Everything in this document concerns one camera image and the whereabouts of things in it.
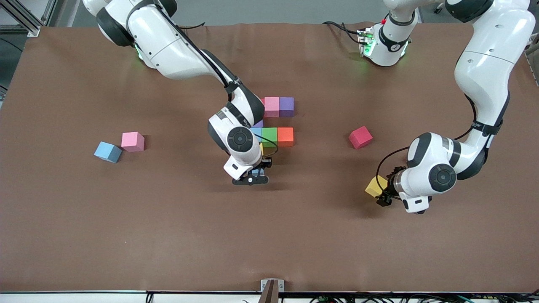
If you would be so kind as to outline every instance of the metal bracket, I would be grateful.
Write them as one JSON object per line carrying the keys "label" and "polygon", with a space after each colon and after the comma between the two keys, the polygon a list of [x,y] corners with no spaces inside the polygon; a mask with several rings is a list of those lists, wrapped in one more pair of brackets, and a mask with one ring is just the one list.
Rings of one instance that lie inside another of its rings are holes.
{"label": "metal bracket", "polygon": [[0,0],[0,7],[3,7],[13,19],[28,31],[28,37],[37,37],[39,35],[39,27],[44,25],[43,22],[34,16],[19,0]]}
{"label": "metal bracket", "polygon": [[41,31],[41,26],[38,26],[37,27],[37,31],[34,31],[34,32],[28,32],[28,35],[27,37],[30,37],[30,38],[36,38],[36,37],[39,37],[39,32]]}
{"label": "metal bracket", "polygon": [[260,291],[263,292],[264,291],[264,287],[266,287],[266,284],[269,282],[269,281],[275,281],[277,283],[277,289],[279,290],[279,292],[285,292],[285,281],[283,279],[277,279],[277,278],[268,278],[268,279],[263,279],[260,281]]}
{"label": "metal bracket", "polygon": [[260,284],[263,291],[258,303],[277,303],[281,288],[283,291],[285,290],[285,281],[280,279],[264,279]]}

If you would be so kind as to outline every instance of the green cube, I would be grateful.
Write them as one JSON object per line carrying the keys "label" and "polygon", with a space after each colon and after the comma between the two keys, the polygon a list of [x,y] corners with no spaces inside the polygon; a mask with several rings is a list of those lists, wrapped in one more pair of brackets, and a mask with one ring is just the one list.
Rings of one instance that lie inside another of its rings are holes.
{"label": "green cube", "polygon": [[[264,127],[262,128],[262,137],[271,140],[277,144],[277,128],[276,127]],[[271,142],[267,140],[262,140],[262,146],[264,147],[275,147]]]}

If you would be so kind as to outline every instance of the yellow cube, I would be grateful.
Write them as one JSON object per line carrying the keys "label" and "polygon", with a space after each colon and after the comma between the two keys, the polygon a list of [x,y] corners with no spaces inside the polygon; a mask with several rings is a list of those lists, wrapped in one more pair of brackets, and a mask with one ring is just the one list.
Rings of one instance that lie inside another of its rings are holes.
{"label": "yellow cube", "polygon": [[[383,189],[388,187],[388,180],[384,179],[383,177],[378,176],[378,182],[380,182],[380,185]],[[369,183],[369,186],[365,189],[365,191],[376,198],[376,196],[379,196],[382,194],[382,190],[378,186],[378,183],[376,183],[376,177],[372,178],[371,182]]]}

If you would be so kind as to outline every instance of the floor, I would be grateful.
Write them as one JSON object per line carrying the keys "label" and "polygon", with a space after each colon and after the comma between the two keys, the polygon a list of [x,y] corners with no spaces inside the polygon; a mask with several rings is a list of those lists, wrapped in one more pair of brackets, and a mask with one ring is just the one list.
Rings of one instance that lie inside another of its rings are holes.
{"label": "floor", "polygon": [[[434,14],[436,4],[420,9],[421,20],[425,23],[457,23],[447,10]],[[58,5],[55,26],[94,27],[95,17],[85,9],[81,0],[64,0]],[[530,9],[538,15],[535,7]],[[173,20],[181,25],[232,25],[237,23],[310,23],[328,20],[357,23],[377,22],[387,13],[380,0],[186,0],[178,4]],[[17,67],[21,51],[27,40],[26,35],[0,34],[0,85],[8,88]]]}

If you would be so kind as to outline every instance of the green led light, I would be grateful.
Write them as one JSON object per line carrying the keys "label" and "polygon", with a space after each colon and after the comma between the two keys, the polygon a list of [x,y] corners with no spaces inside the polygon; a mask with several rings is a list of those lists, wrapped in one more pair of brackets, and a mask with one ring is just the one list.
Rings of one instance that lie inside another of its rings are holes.
{"label": "green led light", "polygon": [[139,54],[139,59],[143,60],[142,55],[140,54],[139,47],[136,44],[135,44],[135,49],[136,49],[136,52]]}
{"label": "green led light", "polygon": [[404,52],[406,51],[406,47],[407,47],[407,46],[408,46],[408,42],[406,42],[406,44],[404,44],[404,46],[403,46],[403,52],[400,53],[400,56],[401,56],[401,57],[404,56]]}
{"label": "green led light", "polygon": [[376,42],[374,39],[371,39],[370,43],[365,46],[365,56],[370,56],[372,54],[372,50],[374,49],[374,46],[376,45]]}

